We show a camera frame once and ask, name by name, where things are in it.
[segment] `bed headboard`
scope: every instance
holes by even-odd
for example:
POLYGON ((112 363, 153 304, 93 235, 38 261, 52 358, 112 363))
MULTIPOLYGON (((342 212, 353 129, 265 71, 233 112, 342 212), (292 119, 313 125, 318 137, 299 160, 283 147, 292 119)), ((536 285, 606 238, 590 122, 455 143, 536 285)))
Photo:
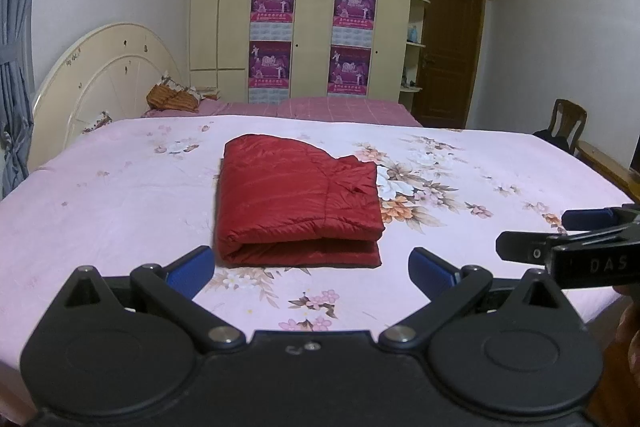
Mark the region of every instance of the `bed headboard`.
POLYGON ((28 167, 33 171, 62 152, 84 129, 105 118, 138 118, 146 94, 168 71, 180 82, 162 41, 139 24, 102 26, 73 44, 45 78, 33 106, 28 167))

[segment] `wooden door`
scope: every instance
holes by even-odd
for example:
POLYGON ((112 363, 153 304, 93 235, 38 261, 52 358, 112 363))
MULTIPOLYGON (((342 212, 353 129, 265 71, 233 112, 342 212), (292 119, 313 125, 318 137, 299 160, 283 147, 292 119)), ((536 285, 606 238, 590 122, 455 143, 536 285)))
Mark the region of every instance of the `wooden door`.
POLYGON ((430 0, 412 114, 425 127, 462 129, 480 51, 484 0, 430 0))

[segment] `folded red down jacket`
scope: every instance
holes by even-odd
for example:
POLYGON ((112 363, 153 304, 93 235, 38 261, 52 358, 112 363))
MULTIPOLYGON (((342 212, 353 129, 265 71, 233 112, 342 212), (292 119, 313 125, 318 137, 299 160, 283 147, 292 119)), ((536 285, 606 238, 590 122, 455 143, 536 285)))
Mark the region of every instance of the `folded red down jacket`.
POLYGON ((246 134, 225 146, 216 207, 216 249, 229 264, 381 264, 373 162, 246 134))

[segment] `pink bed sheet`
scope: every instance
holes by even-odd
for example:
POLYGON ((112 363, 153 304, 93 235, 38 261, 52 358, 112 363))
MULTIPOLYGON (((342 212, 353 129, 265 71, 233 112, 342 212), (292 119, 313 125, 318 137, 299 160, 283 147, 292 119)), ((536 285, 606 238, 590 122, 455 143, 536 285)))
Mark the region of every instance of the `pink bed sheet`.
POLYGON ((205 99, 200 103, 197 112, 154 109, 147 111, 144 117, 175 118, 179 116, 219 116, 222 114, 421 127, 406 108, 396 102, 327 96, 292 98, 280 104, 222 102, 221 100, 205 99))

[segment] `curtain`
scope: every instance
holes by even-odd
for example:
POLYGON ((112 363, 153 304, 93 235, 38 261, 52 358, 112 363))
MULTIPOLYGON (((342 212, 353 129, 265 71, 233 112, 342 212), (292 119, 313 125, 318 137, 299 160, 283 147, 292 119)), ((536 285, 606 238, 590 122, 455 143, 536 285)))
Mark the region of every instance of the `curtain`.
POLYGON ((31 0, 0 0, 0 148, 2 195, 28 176, 33 115, 22 66, 22 32, 31 0))

